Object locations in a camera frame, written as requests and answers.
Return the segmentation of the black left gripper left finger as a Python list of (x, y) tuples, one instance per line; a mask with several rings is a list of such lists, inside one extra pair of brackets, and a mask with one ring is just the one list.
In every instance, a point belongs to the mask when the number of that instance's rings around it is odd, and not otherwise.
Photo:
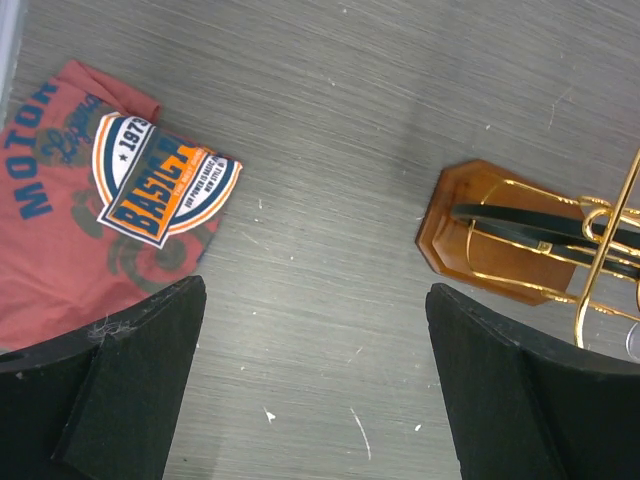
[(205, 305), (203, 279), (190, 276), (3, 353), (2, 478), (162, 478)]

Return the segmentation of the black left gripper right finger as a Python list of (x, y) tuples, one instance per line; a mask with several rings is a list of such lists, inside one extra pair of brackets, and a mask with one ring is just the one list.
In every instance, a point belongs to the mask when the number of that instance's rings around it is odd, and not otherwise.
[(426, 317), (464, 479), (636, 479), (639, 367), (436, 283)]

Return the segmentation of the clear wine glass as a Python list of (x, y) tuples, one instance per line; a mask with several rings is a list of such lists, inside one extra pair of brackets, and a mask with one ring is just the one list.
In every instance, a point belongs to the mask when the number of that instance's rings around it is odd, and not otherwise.
[(640, 362), (640, 324), (635, 323), (629, 330), (626, 340), (625, 349), (628, 356), (636, 363)]

